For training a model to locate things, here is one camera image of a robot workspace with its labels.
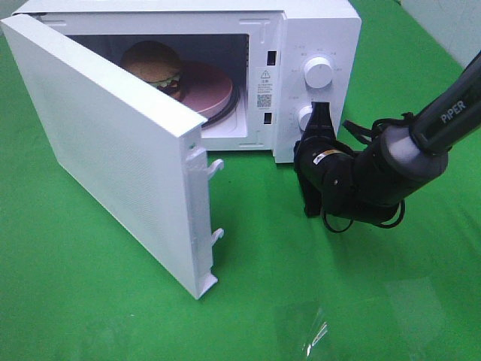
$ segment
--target pink plate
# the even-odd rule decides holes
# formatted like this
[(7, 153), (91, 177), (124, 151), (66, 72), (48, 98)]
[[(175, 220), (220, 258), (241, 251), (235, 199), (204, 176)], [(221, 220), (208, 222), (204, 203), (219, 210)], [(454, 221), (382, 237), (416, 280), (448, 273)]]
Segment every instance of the pink plate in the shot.
[(211, 118), (227, 104), (232, 94), (232, 80), (221, 69), (203, 62), (184, 62), (182, 103), (204, 117)]

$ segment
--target robotic arm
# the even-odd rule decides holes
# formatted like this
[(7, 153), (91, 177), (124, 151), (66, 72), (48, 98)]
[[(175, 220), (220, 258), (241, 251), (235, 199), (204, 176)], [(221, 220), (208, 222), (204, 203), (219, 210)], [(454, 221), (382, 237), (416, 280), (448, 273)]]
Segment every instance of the robotic arm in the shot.
[[(376, 120), (371, 129), (350, 121), (349, 132), (367, 147), (355, 152), (335, 138), (329, 103), (313, 102), (294, 148), (294, 166), (308, 217), (321, 215), (332, 232), (354, 220), (397, 226), (404, 199), (446, 169), (452, 145), (481, 125), (481, 52), (449, 89), (419, 114)], [(397, 220), (391, 220), (399, 210)], [(327, 215), (350, 220), (333, 229)]]

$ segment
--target white microwave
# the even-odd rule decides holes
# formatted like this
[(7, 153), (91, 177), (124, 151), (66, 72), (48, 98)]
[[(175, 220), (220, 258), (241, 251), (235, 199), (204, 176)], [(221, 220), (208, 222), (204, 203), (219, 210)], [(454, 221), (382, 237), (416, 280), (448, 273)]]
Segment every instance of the white microwave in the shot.
[[(330, 103), (337, 129), (360, 26), (346, 0), (31, 0), (2, 20), (59, 164), (195, 298), (217, 281), (223, 234), (211, 232), (208, 192), (223, 162), (208, 166), (207, 150), (291, 162), (311, 102)], [(145, 41), (219, 71), (222, 106), (194, 109), (122, 69)], [(218, 113), (202, 113), (212, 104)]]

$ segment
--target microwave knob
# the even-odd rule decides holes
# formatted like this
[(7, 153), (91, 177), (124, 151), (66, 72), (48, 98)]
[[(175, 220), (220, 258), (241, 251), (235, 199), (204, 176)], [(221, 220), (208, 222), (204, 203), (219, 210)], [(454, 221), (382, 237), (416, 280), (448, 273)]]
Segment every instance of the microwave knob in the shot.
[(317, 56), (304, 65), (304, 79), (311, 88), (323, 88), (332, 82), (332, 66), (329, 60)]
[(310, 115), (313, 113), (313, 107), (310, 105), (303, 107), (298, 113), (299, 128), (302, 131), (306, 130), (307, 123), (309, 123)]

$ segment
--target microwave door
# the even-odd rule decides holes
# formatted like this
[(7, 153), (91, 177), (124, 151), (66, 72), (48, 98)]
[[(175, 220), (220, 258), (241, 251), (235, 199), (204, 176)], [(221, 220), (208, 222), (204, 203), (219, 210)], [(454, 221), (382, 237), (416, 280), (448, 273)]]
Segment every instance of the microwave door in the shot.
[(222, 165), (207, 167), (204, 118), (30, 16), (2, 28), (60, 165), (199, 298), (216, 282), (208, 180)]

